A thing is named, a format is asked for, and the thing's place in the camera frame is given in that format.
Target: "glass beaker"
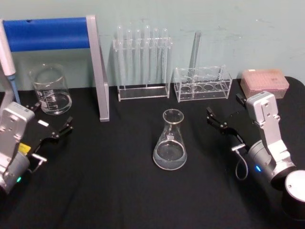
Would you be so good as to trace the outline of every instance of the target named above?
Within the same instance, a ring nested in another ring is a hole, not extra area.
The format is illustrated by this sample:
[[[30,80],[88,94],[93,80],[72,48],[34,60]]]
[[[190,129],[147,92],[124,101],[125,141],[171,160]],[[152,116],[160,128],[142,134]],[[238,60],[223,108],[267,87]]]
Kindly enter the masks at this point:
[[[185,146],[180,132],[180,123],[184,119],[181,111],[169,109],[164,111],[165,126],[153,151],[153,161],[165,170],[181,168],[187,159]]]
[[[48,115],[60,115],[72,105],[63,67],[59,64],[43,64],[30,71],[41,109]]]

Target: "blue bar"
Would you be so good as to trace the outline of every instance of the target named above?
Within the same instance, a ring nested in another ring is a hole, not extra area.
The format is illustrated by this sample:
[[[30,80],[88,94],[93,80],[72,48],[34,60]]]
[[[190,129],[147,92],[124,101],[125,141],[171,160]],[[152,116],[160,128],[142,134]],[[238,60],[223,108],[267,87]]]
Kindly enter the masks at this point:
[[[86,18],[4,21],[11,52],[89,48]]]

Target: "blue indicator light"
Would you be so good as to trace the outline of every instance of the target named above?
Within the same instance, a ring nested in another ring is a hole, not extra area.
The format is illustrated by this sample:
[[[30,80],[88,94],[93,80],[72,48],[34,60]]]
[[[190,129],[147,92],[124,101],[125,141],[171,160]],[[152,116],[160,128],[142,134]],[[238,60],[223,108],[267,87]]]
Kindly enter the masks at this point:
[[[261,168],[259,166],[255,166],[255,169],[258,171],[258,172],[261,172]]]

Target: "pink pipette tip box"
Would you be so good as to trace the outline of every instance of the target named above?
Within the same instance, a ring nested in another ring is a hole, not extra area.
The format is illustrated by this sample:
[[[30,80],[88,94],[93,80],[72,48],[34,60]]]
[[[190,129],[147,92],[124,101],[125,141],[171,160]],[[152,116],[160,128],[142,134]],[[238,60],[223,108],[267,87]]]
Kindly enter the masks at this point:
[[[241,87],[246,98],[262,91],[268,91],[282,99],[289,87],[288,81],[279,69],[250,69],[243,71]]]

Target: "cable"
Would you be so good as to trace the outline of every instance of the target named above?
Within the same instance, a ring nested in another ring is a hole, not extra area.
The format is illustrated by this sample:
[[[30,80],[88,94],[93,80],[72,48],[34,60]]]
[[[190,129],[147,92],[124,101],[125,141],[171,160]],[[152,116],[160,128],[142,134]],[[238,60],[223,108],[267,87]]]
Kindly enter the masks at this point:
[[[247,176],[248,176],[248,173],[249,173],[249,169],[248,169],[247,162],[245,161],[245,159],[243,158],[243,156],[240,155],[240,153],[238,152],[238,150],[236,150],[236,153],[237,153],[237,155],[240,157],[239,161],[238,161],[237,164],[236,164],[236,168],[235,168],[235,175],[236,175],[236,178],[237,178],[238,180],[246,180],[246,178],[247,178]],[[246,169],[246,174],[245,174],[245,176],[244,176],[243,178],[240,178],[240,177],[238,176],[238,174],[237,174],[237,169],[238,169],[238,166],[239,166],[239,164],[240,164],[241,161],[244,162],[244,167],[245,167],[245,169]]]

